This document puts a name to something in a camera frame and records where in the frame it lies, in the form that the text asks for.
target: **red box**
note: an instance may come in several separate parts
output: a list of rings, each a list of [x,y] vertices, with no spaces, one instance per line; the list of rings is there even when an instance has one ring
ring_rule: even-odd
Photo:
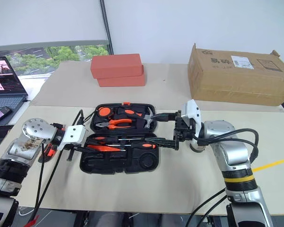
[[[100,87],[145,86],[144,68],[138,53],[94,56],[90,71]]]
[[[138,53],[94,56],[90,71],[95,79],[135,77],[143,74]]]
[[[134,77],[114,77],[98,79],[100,87],[137,87],[145,86],[144,72]]]

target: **window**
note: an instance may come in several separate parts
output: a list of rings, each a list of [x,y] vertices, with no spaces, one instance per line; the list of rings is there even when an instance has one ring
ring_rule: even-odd
[[[62,61],[90,61],[95,55],[108,55],[107,45],[53,46],[0,51],[0,56],[7,57],[17,76],[50,75]]]

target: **pliers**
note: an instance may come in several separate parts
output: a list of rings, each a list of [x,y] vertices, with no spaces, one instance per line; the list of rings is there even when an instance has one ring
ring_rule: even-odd
[[[121,129],[121,128],[129,128],[129,126],[117,126],[120,123],[132,123],[132,119],[118,119],[118,120],[110,120],[109,122],[101,122],[96,124],[97,127],[108,127],[108,129]]]

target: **trees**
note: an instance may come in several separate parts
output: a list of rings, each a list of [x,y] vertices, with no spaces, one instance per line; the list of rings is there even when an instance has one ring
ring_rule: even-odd
[[[108,55],[107,46],[54,46],[44,48],[50,58],[37,57],[35,54],[15,53],[7,58],[18,74],[43,74],[55,71],[62,61],[86,61],[95,55]]]

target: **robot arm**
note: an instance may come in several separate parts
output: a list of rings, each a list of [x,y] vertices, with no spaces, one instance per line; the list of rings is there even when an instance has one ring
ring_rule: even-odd
[[[41,143],[52,143],[58,146],[57,150],[63,150],[67,144],[81,144],[85,132],[84,125],[69,126],[64,131],[61,125],[50,125],[40,118],[23,124],[21,135],[0,159],[0,227],[11,225],[14,219],[18,202],[10,196],[18,195],[23,179],[41,150]]]
[[[205,121],[194,100],[188,101],[176,113],[154,115],[157,121],[175,121],[174,139],[150,138],[161,147],[178,150],[179,141],[190,140],[190,148],[202,152],[205,145],[195,139],[212,139],[235,128],[226,121]],[[227,138],[236,139],[236,135]],[[226,185],[226,194],[231,202],[227,206],[230,227],[259,226],[272,227],[271,217],[261,189],[253,176],[248,150],[243,142],[219,141],[210,144]]]

